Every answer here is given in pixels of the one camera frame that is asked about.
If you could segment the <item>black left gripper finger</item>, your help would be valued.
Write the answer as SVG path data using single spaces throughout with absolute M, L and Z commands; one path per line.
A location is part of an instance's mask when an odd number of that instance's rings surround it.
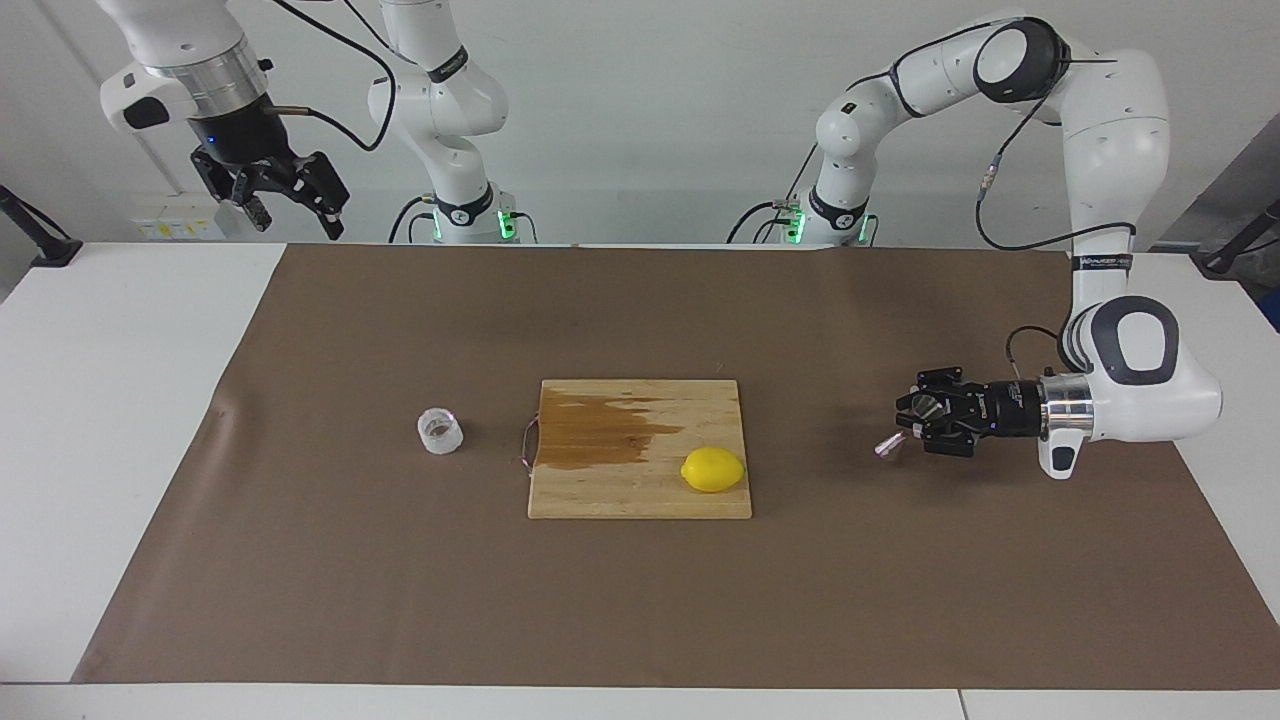
M 919 372 L 910 389 L 896 400 L 896 411 L 948 413 L 956 402 L 968 400 L 966 388 L 960 366 Z
M 928 454 L 951 457 L 973 457 L 975 455 L 977 438 L 974 433 L 955 423 L 924 423 L 908 418 L 905 429 L 922 442 L 923 450 Z

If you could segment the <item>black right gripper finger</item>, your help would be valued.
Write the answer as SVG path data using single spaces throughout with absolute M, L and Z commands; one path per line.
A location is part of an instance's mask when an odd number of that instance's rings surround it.
M 192 165 L 212 199 L 239 209 L 259 232 L 270 227 L 270 213 L 256 195 L 255 167 L 224 165 L 205 150 L 192 151 Z
M 291 199 L 307 208 L 320 222 L 325 236 L 337 241 L 344 232 L 340 219 L 349 191 L 325 152 L 312 152 L 292 161 L 294 178 Z

